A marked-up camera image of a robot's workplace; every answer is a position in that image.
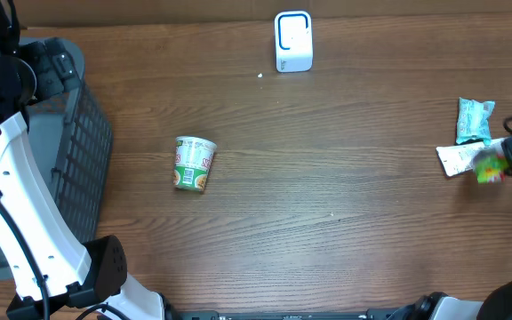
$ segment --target paper cup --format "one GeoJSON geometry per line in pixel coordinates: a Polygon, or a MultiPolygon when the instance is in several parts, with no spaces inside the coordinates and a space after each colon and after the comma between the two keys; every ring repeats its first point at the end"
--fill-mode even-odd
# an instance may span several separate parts
{"type": "Polygon", "coordinates": [[[203,191],[217,145],[205,139],[187,136],[177,137],[175,142],[173,184],[176,188],[203,191]]]}

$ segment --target white box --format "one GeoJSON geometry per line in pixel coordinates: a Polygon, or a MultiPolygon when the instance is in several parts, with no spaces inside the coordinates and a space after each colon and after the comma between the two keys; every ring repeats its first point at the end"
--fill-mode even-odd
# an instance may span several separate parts
{"type": "Polygon", "coordinates": [[[307,71],[313,64],[311,17],[304,11],[280,12],[274,20],[276,68],[279,72],[307,71]]]}

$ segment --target light blue packet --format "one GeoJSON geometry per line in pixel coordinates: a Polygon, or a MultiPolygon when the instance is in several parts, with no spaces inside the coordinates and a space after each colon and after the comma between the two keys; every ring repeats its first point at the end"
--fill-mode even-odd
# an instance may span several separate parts
{"type": "Polygon", "coordinates": [[[455,142],[461,144],[468,140],[483,140],[485,146],[491,144],[489,116],[495,108],[495,101],[478,102],[460,98],[458,116],[458,136],[455,142]]]}

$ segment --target brown surface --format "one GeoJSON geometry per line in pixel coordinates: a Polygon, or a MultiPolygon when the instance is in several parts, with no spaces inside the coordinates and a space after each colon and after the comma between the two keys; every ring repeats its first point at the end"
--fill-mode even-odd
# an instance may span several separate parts
{"type": "MultiPolygon", "coordinates": [[[[435,150],[459,96],[496,100],[505,135],[512,14],[315,20],[314,67],[291,75],[269,22],[27,34],[84,50],[115,133],[99,236],[178,308],[481,300],[512,279],[512,180],[448,180],[435,150]],[[172,187],[181,134],[219,145],[204,195],[172,187]]],[[[0,283],[0,316],[12,295],[0,283]]]]}
{"type": "Polygon", "coordinates": [[[29,27],[272,20],[288,10],[307,10],[314,19],[512,12],[512,0],[20,0],[16,5],[29,27]]]}

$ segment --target plastic crate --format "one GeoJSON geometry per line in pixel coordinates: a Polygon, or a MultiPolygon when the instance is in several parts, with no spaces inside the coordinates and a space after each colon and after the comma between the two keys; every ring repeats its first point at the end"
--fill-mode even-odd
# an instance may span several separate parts
{"type": "MultiPolygon", "coordinates": [[[[35,39],[21,39],[29,43],[35,39]]],[[[29,142],[36,165],[62,218],[81,243],[93,240],[100,214],[112,129],[84,83],[80,49],[62,40],[83,85],[28,108],[29,142]]],[[[0,279],[12,276],[0,249],[0,279]]]]}

